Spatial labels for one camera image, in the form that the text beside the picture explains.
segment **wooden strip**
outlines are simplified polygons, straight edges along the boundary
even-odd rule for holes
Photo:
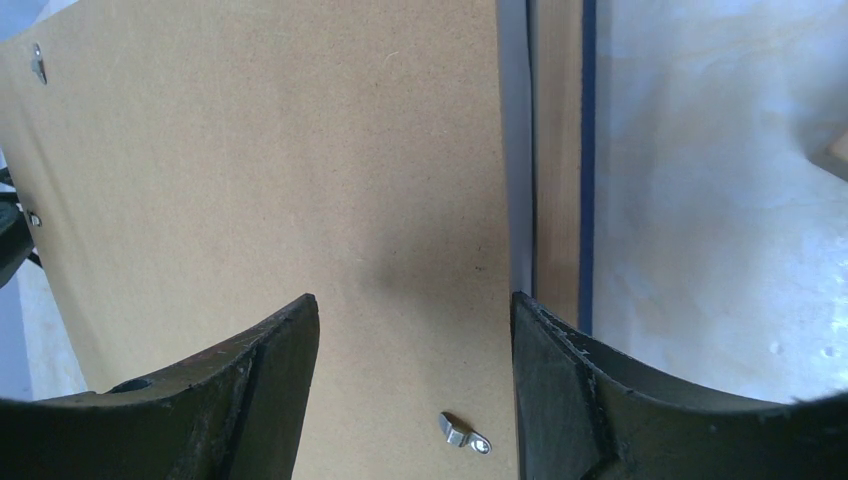
[[[311,292],[296,478],[516,478],[495,2],[81,0],[0,102],[91,388]]]
[[[583,0],[535,11],[536,297],[577,326]]]

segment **metal fastener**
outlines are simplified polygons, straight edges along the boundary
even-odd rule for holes
[[[33,212],[27,212],[27,216],[29,217],[30,225],[32,225],[33,227],[40,227],[41,226],[41,217],[39,217],[38,215],[36,215]]]
[[[47,85],[47,74],[44,72],[44,58],[41,56],[41,47],[38,44],[32,46],[32,71],[35,72],[41,83]]]
[[[448,412],[442,412],[439,415],[439,426],[442,428],[442,433],[445,434],[448,443],[455,447],[462,448],[468,445],[472,450],[483,455],[492,451],[492,444],[486,440],[486,437],[475,432],[467,424]]]

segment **wooden panel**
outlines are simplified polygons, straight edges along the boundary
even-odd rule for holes
[[[536,298],[577,326],[583,0],[535,12]]]
[[[89,386],[308,291],[296,478],[515,478],[495,19],[83,0],[3,45],[0,142]],[[493,453],[447,445],[442,410]]]

